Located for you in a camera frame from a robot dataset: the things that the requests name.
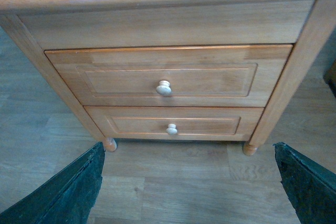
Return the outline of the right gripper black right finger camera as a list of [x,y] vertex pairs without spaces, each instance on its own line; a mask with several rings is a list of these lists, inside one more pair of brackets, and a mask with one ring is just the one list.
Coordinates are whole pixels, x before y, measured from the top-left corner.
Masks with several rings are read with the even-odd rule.
[[282,186],[301,223],[335,223],[335,173],[283,142],[275,160]]

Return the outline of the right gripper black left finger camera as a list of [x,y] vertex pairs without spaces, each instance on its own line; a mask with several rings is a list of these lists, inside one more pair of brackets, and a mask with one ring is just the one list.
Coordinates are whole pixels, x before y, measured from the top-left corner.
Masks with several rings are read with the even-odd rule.
[[102,184],[105,150],[95,144],[1,213],[1,223],[86,223]]

